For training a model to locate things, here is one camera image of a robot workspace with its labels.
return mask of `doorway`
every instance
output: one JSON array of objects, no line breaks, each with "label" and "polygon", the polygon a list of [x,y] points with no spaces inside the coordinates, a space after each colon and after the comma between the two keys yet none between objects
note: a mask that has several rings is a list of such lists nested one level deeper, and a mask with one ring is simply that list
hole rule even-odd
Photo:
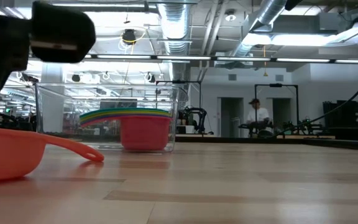
[{"label": "doorway", "polygon": [[218,101],[221,105],[220,136],[223,138],[240,138],[242,131],[238,126],[244,121],[244,99],[225,97],[218,98]]},{"label": "doorway", "polygon": [[274,126],[282,129],[284,123],[291,121],[291,99],[272,98],[272,103]]}]

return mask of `white wall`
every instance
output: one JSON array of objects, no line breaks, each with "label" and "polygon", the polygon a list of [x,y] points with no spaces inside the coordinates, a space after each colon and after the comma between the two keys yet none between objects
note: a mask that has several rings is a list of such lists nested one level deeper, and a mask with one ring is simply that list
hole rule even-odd
[{"label": "white wall", "polygon": [[[191,68],[191,79],[197,80],[198,77],[198,68]],[[268,74],[267,77],[264,76],[265,70],[264,68],[260,68],[259,70],[254,70],[251,68],[243,69],[236,68],[232,70],[227,70],[225,68],[208,68],[204,80],[203,85],[229,85],[229,86],[244,86],[244,85],[253,85],[255,83],[258,84],[270,84],[276,83],[275,76],[276,75],[284,75],[284,82],[282,84],[291,84],[292,76],[290,72],[287,72],[285,68],[268,68],[266,69]],[[229,74],[236,74],[236,81],[229,81]]]},{"label": "white wall", "polygon": [[[263,107],[266,107],[270,114],[273,113],[272,106],[267,105],[271,99],[269,98],[292,98],[293,94],[287,88],[270,88],[268,86],[259,87],[258,99]],[[222,85],[203,85],[202,87],[203,100],[202,107],[207,111],[209,116],[205,121],[206,132],[210,129],[217,134],[218,116],[218,97],[235,97],[244,98],[244,117],[246,120],[248,112],[252,109],[248,102],[254,98],[254,87],[253,86],[222,86]]]},{"label": "white wall", "polygon": [[323,115],[324,101],[348,100],[358,90],[358,65],[305,65],[293,72],[292,80],[300,88],[300,119],[313,119]]}]

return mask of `orange measuring cup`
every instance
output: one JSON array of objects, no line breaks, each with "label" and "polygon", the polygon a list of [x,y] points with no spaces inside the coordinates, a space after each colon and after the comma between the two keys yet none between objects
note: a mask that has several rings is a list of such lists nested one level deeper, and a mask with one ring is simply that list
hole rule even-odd
[{"label": "orange measuring cup", "polygon": [[92,161],[104,160],[100,152],[69,139],[0,129],[0,180],[22,177],[33,171],[42,159],[46,144],[64,147]]}]

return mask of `man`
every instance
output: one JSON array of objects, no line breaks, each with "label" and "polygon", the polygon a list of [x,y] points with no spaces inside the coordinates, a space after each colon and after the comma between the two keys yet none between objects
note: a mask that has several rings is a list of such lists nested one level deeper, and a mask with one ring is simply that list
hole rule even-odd
[{"label": "man", "polygon": [[251,102],[249,102],[250,105],[252,105],[252,109],[248,113],[247,117],[247,124],[250,124],[252,122],[255,122],[255,110],[257,110],[257,121],[268,121],[269,120],[269,112],[266,108],[260,107],[260,102],[258,99],[253,99]]}]

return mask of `wooden table surface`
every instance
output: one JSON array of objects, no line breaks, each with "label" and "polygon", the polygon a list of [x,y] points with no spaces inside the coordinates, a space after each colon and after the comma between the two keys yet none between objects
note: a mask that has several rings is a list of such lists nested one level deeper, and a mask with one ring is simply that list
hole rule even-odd
[{"label": "wooden table surface", "polygon": [[358,151],[177,143],[173,154],[48,147],[26,178],[0,182],[0,224],[358,224]]}]

